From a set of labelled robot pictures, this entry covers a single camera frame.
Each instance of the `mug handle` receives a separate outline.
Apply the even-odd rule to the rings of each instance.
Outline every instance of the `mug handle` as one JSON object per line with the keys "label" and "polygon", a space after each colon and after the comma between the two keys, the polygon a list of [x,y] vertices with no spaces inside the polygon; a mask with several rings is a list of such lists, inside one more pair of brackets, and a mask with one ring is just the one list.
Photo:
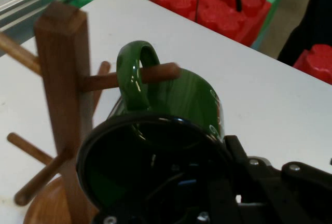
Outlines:
{"label": "mug handle", "polygon": [[143,110],[149,107],[147,92],[142,87],[140,61],[143,67],[160,64],[154,48],[147,41],[128,43],[118,54],[117,78],[128,110]]}

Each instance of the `green mug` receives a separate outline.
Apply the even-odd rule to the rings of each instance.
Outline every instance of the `green mug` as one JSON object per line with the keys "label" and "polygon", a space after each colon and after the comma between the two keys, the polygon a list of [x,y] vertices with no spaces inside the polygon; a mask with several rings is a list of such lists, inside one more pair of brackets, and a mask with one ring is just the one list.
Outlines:
{"label": "green mug", "polygon": [[79,151],[80,184],[99,209],[144,181],[156,156],[182,164],[198,161],[204,150],[222,152],[223,112],[211,85],[185,69],[178,79],[143,84],[140,62],[159,64],[148,42],[134,41],[120,50],[121,97]]}

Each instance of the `screw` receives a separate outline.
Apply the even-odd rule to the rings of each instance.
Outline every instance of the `screw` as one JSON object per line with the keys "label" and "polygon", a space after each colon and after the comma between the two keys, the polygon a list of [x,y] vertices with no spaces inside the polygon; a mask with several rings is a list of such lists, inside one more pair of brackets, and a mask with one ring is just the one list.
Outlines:
{"label": "screw", "polygon": [[291,164],[289,166],[289,168],[292,170],[292,171],[299,171],[300,170],[300,167],[297,166],[296,164]]}
{"label": "screw", "polygon": [[209,217],[208,212],[201,212],[197,217],[197,223],[209,224],[210,223],[210,217]]}
{"label": "screw", "polygon": [[107,216],[105,219],[104,219],[104,224],[116,224],[117,223],[117,219],[115,216]]}
{"label": "screw", "polygon": [[259,162],[258,162],[257,159],[250,159],[250,160],[249,160],[249,163],[250,163],[251,165],[259,165]]}

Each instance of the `red interlocking mat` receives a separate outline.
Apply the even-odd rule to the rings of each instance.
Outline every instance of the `red interlocking mat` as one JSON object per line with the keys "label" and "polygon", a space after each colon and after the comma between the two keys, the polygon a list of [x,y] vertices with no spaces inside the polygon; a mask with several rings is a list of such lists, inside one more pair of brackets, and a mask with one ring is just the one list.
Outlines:
{"label": "red interlocking mat", "polygon": [[242,0],[241,12],[235,0],[151,1],[247,46],[257,38],[271,7],[267,0]]}
{"label": "red interlocking mat", "polygon": [[294,68],[332,85],[332,47],[316,44],[310,51],[305,49]]}

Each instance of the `floor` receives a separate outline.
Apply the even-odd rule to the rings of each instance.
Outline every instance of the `floor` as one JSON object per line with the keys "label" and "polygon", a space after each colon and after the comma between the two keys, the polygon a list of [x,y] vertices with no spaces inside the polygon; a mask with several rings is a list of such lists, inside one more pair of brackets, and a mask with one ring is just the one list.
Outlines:
{"label": "floor", "polygon": [[281,0],[259,50],[277,58],[289,34],[300,23],[309,0]]}

